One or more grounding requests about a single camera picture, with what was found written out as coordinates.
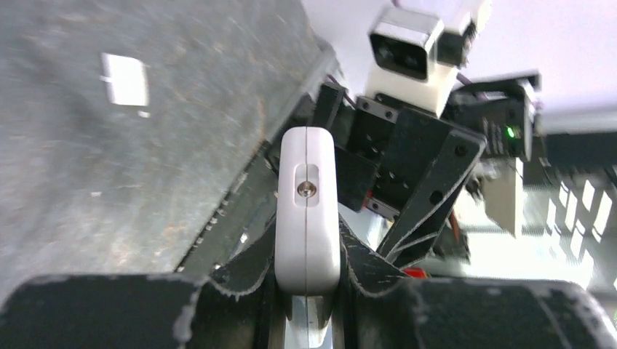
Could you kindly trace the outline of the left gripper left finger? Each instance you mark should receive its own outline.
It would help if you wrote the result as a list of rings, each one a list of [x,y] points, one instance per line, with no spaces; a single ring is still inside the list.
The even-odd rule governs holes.
[[[275,222],[246,250],[212,272],[207,282],[210,308],[276,308],[274,280]]]

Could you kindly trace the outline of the white remote control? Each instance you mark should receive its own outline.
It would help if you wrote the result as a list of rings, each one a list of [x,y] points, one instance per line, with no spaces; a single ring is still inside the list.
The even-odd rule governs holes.
[[[292,298],[290,322],[316,346],[341,274],[335,149],[321,127],[293,127],[282,138],[274,272]]]

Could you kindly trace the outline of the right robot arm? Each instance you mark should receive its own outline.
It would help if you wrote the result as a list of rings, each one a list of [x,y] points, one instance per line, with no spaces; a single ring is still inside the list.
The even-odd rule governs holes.
[[[453,207],[467,190],[505,231],[522,229],[522,163],[531,156],[538,75],[464,84],[441,117],[378,93],[345,104],[345,89],[322,85],[310,125],[335,138],[338,198],[393,221],[378,253],[399,268],[444,239],[461,243]]]

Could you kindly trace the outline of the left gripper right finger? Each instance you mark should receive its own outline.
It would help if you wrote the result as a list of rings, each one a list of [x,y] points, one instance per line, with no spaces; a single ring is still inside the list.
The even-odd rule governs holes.
[[[339,230],[346,258],[344,269],[353,290],[366,297],[381,297],[410,280],[407,274],[359,240],[344,219],[339,219]]]

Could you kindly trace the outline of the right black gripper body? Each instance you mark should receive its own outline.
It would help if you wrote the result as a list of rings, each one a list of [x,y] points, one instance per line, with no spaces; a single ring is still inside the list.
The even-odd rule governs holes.
[[[434,248],[487,140],[413,106],[393,107],[346,90],[320,87],[311,123],[335,138],[338,199],[391,220],[377,253],[408,268]]]

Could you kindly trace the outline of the white battery cover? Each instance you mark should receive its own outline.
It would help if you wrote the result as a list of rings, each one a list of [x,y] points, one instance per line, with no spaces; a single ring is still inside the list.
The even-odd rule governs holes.
[[[139,59],[121,55],[101,54],[103,75],[108,101],[114,105],[138,107],[137,113],[150,118],[146,111],[150,103],[146,65]]]

